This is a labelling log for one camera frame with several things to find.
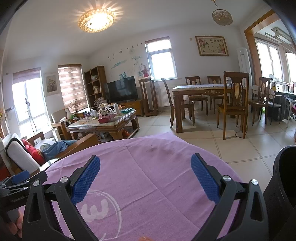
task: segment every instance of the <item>wooden door frame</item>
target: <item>wooden door frame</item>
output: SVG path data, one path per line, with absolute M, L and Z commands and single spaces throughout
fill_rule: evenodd
M 253 84 L 257 85 L 259 77 L 262 77 L 260 58 L 254 34 L 279 19 L 280 18 L 276 15 L 276 13 L 273 10 L 270 10 L 244 31 L 252 59 L 255 79 Z

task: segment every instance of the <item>television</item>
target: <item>television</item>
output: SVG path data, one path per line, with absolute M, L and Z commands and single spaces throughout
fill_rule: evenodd
M 107 83 L 105 85 L 105 91 L 109 103 L 138 99 L 134 76 Z

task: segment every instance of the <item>crystal lampshade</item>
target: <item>crystal lampshade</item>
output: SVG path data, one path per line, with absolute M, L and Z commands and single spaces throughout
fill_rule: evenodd
M 230 25 L 233 22 L 231 14 L 224 9 L 216 9 L 212 13 L 212 16 L 216 24 L 219 24 L 221 26 Z
M 93 9 L 85 12 L 78 22 L 79 28 L 88 33 L 96 33 L 110 27 L 115 14 L 109 9 Z

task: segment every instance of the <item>black trash can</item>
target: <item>black trash can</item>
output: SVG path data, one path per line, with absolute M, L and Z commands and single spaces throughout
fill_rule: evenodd
M 273 176 L 263 196 L 268 215 L 269 240 L 296 240 L 296 220 L 290 218 L 296 214 L 295 145 L 283 148 L 277 155 Z

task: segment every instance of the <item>white ceiling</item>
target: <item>white ceiling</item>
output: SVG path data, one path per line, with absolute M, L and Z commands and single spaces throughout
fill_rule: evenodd
M 271 29 L 275 28 L 275 27 L 279 27 L 281 30 L 283 30 L 286 34 L 289 35 L 289 31 L 287 30 L 286 26 L 283 24 L 283 22 L 280 19 L 273 22 L 273 23 L 271 23 L 267 27 L 261 29 L 260 31 L 258 31 L 258 33 L 262 34 L 264 36 L 265 36 L 265 33 L 268 33 L 268 34 L 271 34 L 272 36 L 274 36 L 275 33 Z M 286 43 L 292 44 L 292 43 L 290 43 L 289 41 L 287 41 L 286 39 L 284 39 L 282 37 L 280 37 L 280 39 L 282 39 Z
M 15 14 L 9 29 L 7 60 L 37 56 L 90 56 L 103 46 L 147 30 L 186 23 L 214 23 L 211 0 L 116 0 L 107 7 L 121 7 L 120 20 L 99 33 L 78 28 L 79 16 L 90 7 L 101 7 L 94 0 L 29 0 Z M 239 25 L 263 0 L 217 0 Z

